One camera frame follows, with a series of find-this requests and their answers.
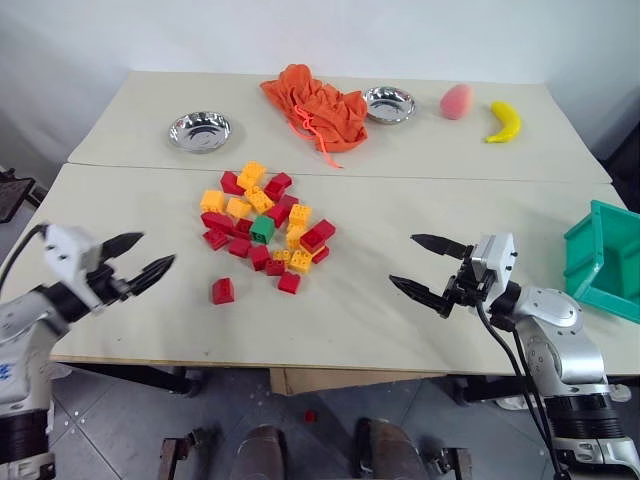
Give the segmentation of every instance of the green lego brick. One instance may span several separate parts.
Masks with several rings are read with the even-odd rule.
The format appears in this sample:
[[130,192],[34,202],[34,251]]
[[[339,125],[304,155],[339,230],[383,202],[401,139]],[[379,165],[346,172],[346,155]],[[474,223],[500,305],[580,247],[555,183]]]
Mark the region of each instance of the green lego brick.
[[273,223],[273,218],[259,215],[253,222],[253,225],[251,225],[249,234],[251,235],[251,240],[254,242],[264,243],[266,245],[271,241],[275,229],[276,226]]

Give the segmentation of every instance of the drawstring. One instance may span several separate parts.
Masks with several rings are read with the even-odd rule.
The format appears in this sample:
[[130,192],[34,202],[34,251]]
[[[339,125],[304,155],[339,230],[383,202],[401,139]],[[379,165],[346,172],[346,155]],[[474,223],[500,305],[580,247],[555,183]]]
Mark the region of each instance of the drawstring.
[[296,129],[296,127],[294,127],[291,124],[291,122],[289,122],[289,127],[291,127],[291,130],[293,130],[293,132],[296,135],[298,135],[300,138],[304,138],[305,140],[312,140],[314,137],[318,137],[318,140],[320,141],[320,149],[322,150],[322,155],[324,155],[324,158],[327,161],[327,163],[331,165],[333,168],[343,168],[342,165],[340,165],[339,163],[336,163],[333,160],[333,158],[331,158],[331,155],[329,155],[329,152],[327,152],[327,147],[325,147],[324,145],[324,138],[322,138],[322,135],[320,134],[320,132],[318,132],[315,128],[311,126],[311,119],[313,118],[313,116],[310,115],[309,112],[305,112],[302,108],[300,108],[299,105],[295,105],[293,107],[293,111],[296,112],[298,116],[303,120],[302,128],[304,128],[305,130],[309,130],[311,133],[313,133],[313,135],[306,135],[304,133],[299,132]]

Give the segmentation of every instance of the blue sticker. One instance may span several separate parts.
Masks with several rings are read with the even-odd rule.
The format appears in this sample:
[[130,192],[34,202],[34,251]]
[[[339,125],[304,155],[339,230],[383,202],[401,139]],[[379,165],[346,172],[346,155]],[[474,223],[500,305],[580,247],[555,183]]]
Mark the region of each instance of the blue sticker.
[[11,378],[11,367],[13,367],[12,363],[0,364],[0,381],[9,380],[9,378]]

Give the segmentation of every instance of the toy banana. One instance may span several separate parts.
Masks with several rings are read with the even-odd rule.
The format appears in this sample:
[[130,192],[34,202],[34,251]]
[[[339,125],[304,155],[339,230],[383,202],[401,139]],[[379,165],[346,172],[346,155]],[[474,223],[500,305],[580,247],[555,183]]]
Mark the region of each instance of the toy banana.
[[506,102],[493,102],[491,111],[502,122],[502,130],[485,138],[487,143],[503,143],[513,140],[520,131],[520,115]]

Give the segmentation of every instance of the robotic arm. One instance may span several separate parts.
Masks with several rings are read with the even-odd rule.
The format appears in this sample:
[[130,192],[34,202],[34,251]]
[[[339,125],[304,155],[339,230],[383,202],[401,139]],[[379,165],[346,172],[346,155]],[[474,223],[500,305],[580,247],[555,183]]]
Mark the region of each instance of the robotic arm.
[[0,304],[0,480],[55,478],[45,433],[53,346],[71,323],[144,292],[174,260],[160,258],[126,281],[115,278],[106,261],[127,252],[143,234],[127,233],[98,243],[80,228],[37,229],[45,240],[45,260],[60,282]]
[[[434,235],[411,237],[424,248],[462,260],[442,296],[417,282],[391,275],[413,300],[447,318],[455,304],[473,307],[490,333],[515,358],[493,327],[513,332],[523,368],[531,376],[539,405],[541,434],[556,462],[556,479],[640,480],[640,459],[611,406],[602,354],[588,338],[582,309],[560,290],[524,287],[509,280],[518,253],[512,234],[484,236],[465,246]],[[517,362],[514,365],[519,374]],[[529,400],[523,382],[525,399]],[[567,472],[560,462],[569,467]]]

